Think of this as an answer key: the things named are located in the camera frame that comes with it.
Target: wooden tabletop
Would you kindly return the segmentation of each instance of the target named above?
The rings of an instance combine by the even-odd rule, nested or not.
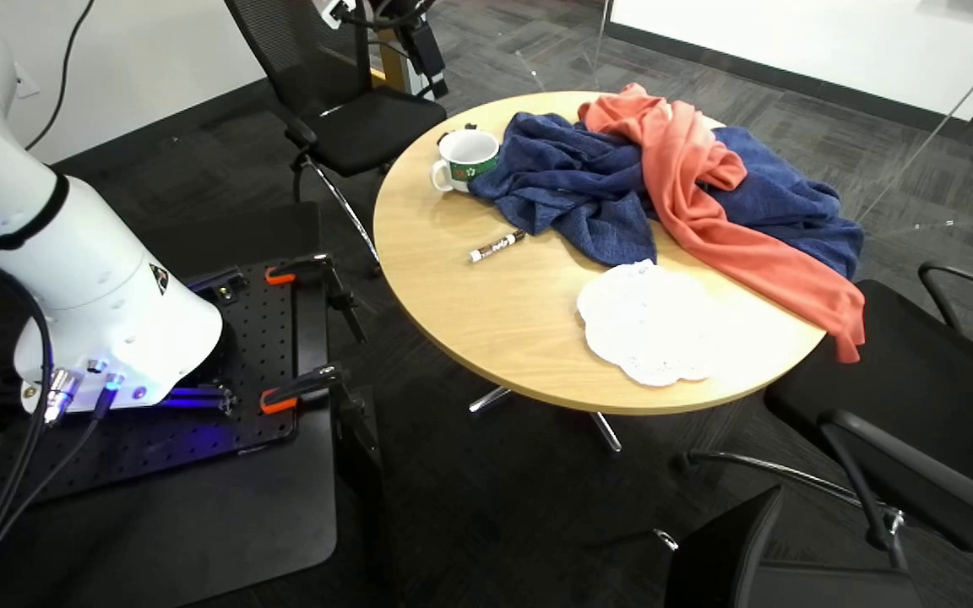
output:
[[[595,99],[595,90],[545,90],[491,103],[451,116],[401,152],[374,206],[378,260],[398,303],[470,373],[537,403],[582,411],[692,411],[734,403],[779,380],[821,343],[821,330],[692,260],[660,222],[660,267],[699,279],[710,310],[730,310],[730,339],[717,344],[721,365],[702,381],[646,390],[587,352],[573,302],[603,267],[582,258],[554,231],[479,267],[466,263],[473,247],[513,228],[473,197],[439,197],[432,191],[428,166],[434,164],[434,139],[470,121],[502,136],[513,113],[573,117],[587,99]]]

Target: navy towel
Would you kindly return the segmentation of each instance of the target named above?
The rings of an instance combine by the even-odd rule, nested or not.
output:
[[[839,218],[839,192],[799,176],[744,130],[717,130],[717,139],[745,166],[745,180],[734,192],[707,191],[725,218],[855,277],[862,231]]]
[[[642,152],[559,116],[513,116],[501,166],[470,192],[518,231],[557,231],[603,267],[654,260]]]

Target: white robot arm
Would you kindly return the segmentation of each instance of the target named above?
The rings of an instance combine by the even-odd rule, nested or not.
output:
[[[109,381],[112,408],[161,403],[220,343],[221,317],[184,292],[82,180],[57,176],[5,130],[12,61],[0,41],[0,269],[18,277],[49,322],[55,384],[48,419],[94,408]],[[21,403],[40,395],[40,343],[27,326],[12,370]]]

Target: marker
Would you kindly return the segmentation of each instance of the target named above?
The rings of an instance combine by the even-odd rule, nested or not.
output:
[[[494,245],[483,245],[483,247],[477,247],[477,249],[470,249],[466,254],[466,263],[483,263],[483,260],[491,260],[494,254],[502,254],[502,249],[510,249],[513,245],[520,245],[527,232],[506,232],[506,237],[501,237],[501,239],[494,239]]]

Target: cable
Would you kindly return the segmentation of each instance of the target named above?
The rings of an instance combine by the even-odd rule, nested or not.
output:
[[[66,462],[78,460],[78,453],[83,451],[83,442],[92,439],[92,434],[101,427],[104,411],[116,403],[116,390],[104,390],[89,416],[83,434],[75,439],[72,453],[65,453],[55,471],[48,471],[48,475],[12,507],[12,515],[5,516],[5,525],[0,526],[0,545],[5,541],[5,534],[12,532],[12,525],[23,516],[23,511],[57,480],[57,473],[66,471]]]
[[[59,54],[59,71],[57,71],[57,99],[55,99],[55,107],[49,107],[49,117],[42,121],[42,130],[23,144],[23,148],[35,148],[37,141],[42,141],[42,136],[49,133],[49,126],[57,121],[59,116],[59,105],[66,99],[66,80],[72,80],[72,54],[75,54],[75,41],[78,41],[78,30],[82,23],[89,19],[94,0],[83,3],[83,9],[78,15],[75,28],[72,28],[72,39],[66,39],[66,52]]]
[[[40,303],[21,286],[21,279],[12,279],[11,273],[0,269],[0,279],[5,284],[5,292],[12,292],[21,296],[21,303],[27,308],[27,314],[35,317],[37,330],[40,330],[40,384],[49,384],[49,373],[55,373],[55,348],[49,348],[49,328],[48,317],[40,310]],[[31,427],[23,434],[23,442],[18,451],[12,471],[0,489],[0,525],[21,489],[21,480],[37,453],[37,442],[42,436],[42,411],[48,411],[48,391],[37,395],[37,408],[31,416]]]
[[[35,317],[37,326],[37,336],[40,336],[40,395],[37,395],[37,407],[31,411],[31,427],[23,434],[23,442],[12,455],[12,471],[0,489],[0,545],[5,541],[5,534],[12,532],[12,525],[21,522],[21,515],[57,480],[57,473],[75,462],[75,455],[83,451],[83,442],[92,439],[94,427],[104,419],[104,411],[112,408],[116,403],[116,384],[104,384],[104,391],[98,395],[94,408],[92,408],[92,419],[83,427],[83,434],[78,436],[78,442],[55,462],[49,473],[42,473],[40,484],[35,484],[21,501],[21,484],[35,462],[35,453],[40,446],[40,436],[42,436],[42,416],[48,416],[48,395],[49,395],[49,384],[55,384],[55,348],[49,348],[49,328],[48,328],[48,317],[40,310],[40,303],[23,292],[23,284],[11,273],[0,269],[0,279],[5,284],[5,292],[12,292],[21,296],[21,303],[27,308],[27,314]]]

